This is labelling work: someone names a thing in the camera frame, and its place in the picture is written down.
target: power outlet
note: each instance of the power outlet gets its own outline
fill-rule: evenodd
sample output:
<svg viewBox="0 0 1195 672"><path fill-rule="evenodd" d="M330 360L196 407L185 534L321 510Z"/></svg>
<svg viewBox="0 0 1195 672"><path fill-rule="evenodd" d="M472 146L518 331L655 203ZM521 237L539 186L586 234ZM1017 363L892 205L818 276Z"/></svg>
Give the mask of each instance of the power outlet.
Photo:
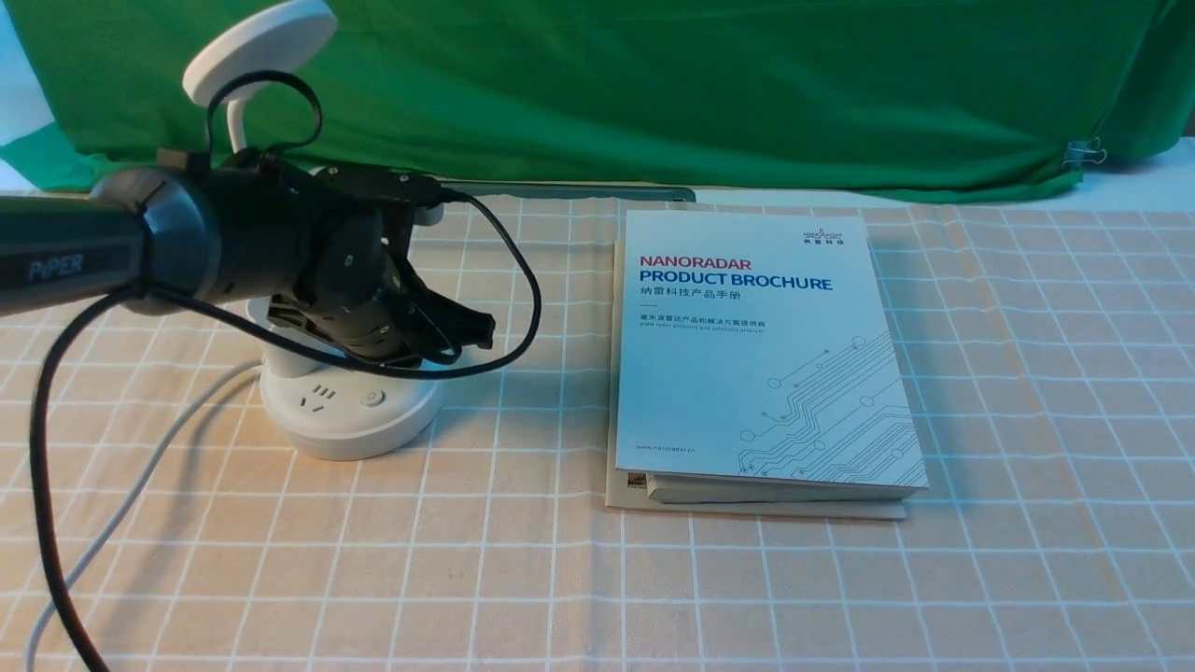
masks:
<svg viewBox="0 0 1195 672"><path fill-rule="evenodd" d="M336 397L336 390L326 385L315 385L312 387L311 395L304 395L299 399L299 405L311 413L319 413L325 408L324 402L331 401L333 397Z"/></svg>

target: power button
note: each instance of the power button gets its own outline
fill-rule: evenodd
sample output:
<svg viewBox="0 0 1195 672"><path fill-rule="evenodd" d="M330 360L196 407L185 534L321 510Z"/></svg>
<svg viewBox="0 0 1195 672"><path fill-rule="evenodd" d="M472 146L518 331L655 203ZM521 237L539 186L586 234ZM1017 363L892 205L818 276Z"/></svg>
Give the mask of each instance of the power button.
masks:
<svg viewBox="0 0 1195 672"><path fill-rule="evenodd" d="M361 405L374 408L386 401L386 393L381 390L370 390L361 396Z"/></svg>

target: book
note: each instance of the book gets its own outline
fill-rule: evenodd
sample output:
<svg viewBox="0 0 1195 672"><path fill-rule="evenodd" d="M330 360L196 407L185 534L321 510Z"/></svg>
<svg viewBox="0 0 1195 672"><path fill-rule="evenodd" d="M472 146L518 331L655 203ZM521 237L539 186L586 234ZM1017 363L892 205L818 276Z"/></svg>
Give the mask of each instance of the book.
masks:
<svg viewBox="0 0 1195 672"><path fill-rule="evenodd" d="M631 210L607 505L903 518L925 464L866 226Z"/></svg>

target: white cable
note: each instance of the white cable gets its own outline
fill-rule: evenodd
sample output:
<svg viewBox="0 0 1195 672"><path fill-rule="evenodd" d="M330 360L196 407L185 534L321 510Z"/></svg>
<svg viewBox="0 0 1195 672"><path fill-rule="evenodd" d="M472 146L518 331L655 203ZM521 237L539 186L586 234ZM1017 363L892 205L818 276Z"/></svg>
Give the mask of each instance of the white cable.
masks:
<svg viewBox="0 0 1195 672"><path fill-rule="evenodd" d="M114 513L112 518L109 519L108 525L104 526L104 530L100 531L99 536L96 537L96 540L87 546L87 550L84 551L79 562L75 563L74 568L71 569L71 573L67 574L67 588L74 587L75 581L82 576L82 573L87 570L87 566L96 560L96 556L99 555L104 544L108 543L108 539L111 538L114 532L116 532L116 529L124 521L124 517L128 515L134 502L136 502L137 497L141 496L141 491L145 490L146 484L149 482L149 477L153 476L154 469L158 468L161 456L166 453L166 448L174 441L174 436L183 430L183 426L185 426L191 417L200 411L208 399L219 392L221 387L227 385L229 380L246 371L256 368L257 366L261 366L259 361L246 361L229 368L223 375L220 377L219 380L213 383L207 390L203 391L203 393L191 402L191 404L188 405L182 414L179 414L178 419L174 420L174 423L170 426L170 429L167 429L166 434L161 438L161 441L158 442L153 454L149 457L149 462L146 463L145 470L141 471L141 476L137 478L137 482L133 484L133 489L129 490L124 501L122 501L121 506L117 507L116 513ZM29 642L25 644L25 672L35 672L33 659L37 656L37 647L41 644L42 635L45 634L45 627L49 625L53 616L54 603L48 603L45 609L42 611L41 617L38 617L37 623L33 625L33 630L29 634Z"/></svg>

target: binder clip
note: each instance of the binder clip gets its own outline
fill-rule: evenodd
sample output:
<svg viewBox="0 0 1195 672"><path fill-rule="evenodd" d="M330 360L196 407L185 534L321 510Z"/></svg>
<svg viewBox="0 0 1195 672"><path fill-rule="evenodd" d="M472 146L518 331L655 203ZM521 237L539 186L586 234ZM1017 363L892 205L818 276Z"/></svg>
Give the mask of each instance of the binder clip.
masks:
<svg viewBox="0 0 1195 672"><path fill-rule="evenodd" d="M1096 165L1108 159L1108 149L1099 147L1099 139L1076 140L1066 146L1062 158L1062 170L1081 170L1084 165Z"/></svg>

